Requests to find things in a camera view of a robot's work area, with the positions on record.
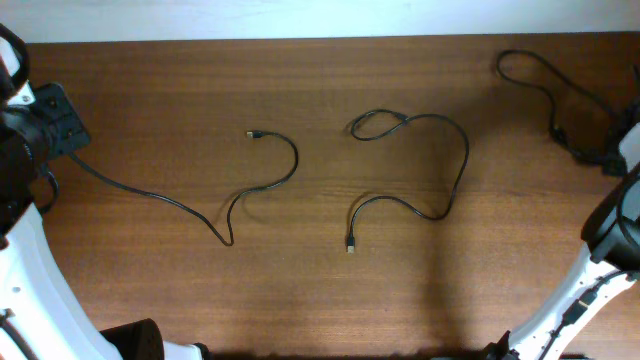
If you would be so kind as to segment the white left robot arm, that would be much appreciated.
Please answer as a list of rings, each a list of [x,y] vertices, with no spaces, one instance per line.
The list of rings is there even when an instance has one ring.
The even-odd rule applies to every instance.
[[[59,184],[50,161],[87,146],[90,136],[61,85],[32,89],[22,39],[1,29],[1,356],[4,359],[209,359],[200,343],[162,338],[143,319],[106,330],[89,320],[50,250],[43,216]],[[46,180],[39,205],[31,186]]]

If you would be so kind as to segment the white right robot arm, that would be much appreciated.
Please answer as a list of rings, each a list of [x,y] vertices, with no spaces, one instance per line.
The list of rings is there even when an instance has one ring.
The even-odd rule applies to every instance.
[[[488,344],[481,359],[556,360],[594,316],[612,299],[639,283],[639,103],[618,114],[602,98],[570,80],[546,60],[541,64],[565,85],[596,103],[612,119],[605,150],[572,148],[564,130],[555,124],[556,101],[545,87],[516,80],[500,65],[498,74],[517,85],[543,92],[551,104],[552,138],[576,159],[599,165],[606,174],[620,176],[583,226],[584,244],[566,278],[523,324]]]

